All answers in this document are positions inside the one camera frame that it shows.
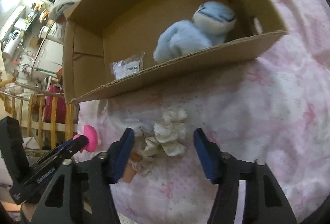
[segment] white cabinet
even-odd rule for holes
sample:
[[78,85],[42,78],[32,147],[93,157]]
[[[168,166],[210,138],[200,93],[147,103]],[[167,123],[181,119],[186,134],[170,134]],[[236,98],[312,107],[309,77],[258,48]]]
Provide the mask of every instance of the white cabinet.
[[[42,68],[44,70],[57,72],[63,65],[63,45],[51,40],[46,39],[42,44],[42,48],[36,58],[34,67]],[[44,71],[31,71],[32,80],[42,81],[49,75],[54,74]]]

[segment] bed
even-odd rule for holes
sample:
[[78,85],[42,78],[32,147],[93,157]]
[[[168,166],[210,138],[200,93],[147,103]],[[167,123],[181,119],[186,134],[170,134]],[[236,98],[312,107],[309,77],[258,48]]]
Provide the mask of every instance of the bed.
[[[77,1],[57,0],[55,12]],[[140,224],[207,222],[217,186],[205,179],[195,153],[195,128],[237,159],[264,159],[298,222],[325,200],[330,193],[330,8],[325,0],[272,1],[289,34],[255,61],[80,104],[78,131],[94,126],[102,144],[96,153],[77,154],[78,161],[106,150],[126,127],[150,127],[168,108],[188,113],[184,156],[159,158],[146,176],[112,185],[118,212]]]

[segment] pink knob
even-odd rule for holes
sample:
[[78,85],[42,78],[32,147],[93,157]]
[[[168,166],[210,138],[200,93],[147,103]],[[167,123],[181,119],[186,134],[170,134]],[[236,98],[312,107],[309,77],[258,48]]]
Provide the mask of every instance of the pink knob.
[[87,150],[88,152],[94,152],[97,147],[97,132],[94,127],[90,125],[84,125],[84,134],[77,134],[73,137],[73,139],[76,139],[78,136],[85,136],[88,139],[88,144],[86,147],[82,148],[80,150],[80,153],[83,152],[83,150]]

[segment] label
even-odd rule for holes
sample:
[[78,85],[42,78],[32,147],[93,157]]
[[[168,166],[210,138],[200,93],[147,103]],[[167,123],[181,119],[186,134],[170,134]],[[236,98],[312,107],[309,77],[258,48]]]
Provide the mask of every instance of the label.
[[19,198],[20,198],[20,193],[18,193],[18,194],[14,194],[14,198],[15,198],[16,201],[18,201]]
[[55,171],[55,168],[53,167],[51,170],[49,170],[46,174],[44,174],[42,177],[40,177],[37,180],[37,183],[40,184],[40,182],[42,182],[45,178],[47,178],[51,173],[53,173]]
[[140,61],[133,61],[131,63],[127,63],[124,66],[115,67],[114,74],[116,76],[116,80],[119,80],[128,75],[137,73],[139,70],[140,70]]

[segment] blue plush toy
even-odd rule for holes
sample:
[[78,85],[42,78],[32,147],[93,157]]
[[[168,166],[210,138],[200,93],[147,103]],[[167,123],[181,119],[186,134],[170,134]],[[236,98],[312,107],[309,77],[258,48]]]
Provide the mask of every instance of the blue plush toy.
[[194,23],[183,20],[171,25],[159,37],[153,59],[162,63],[198,50],[222,44],[236,22],[233,10],[219,2],[199,6]]

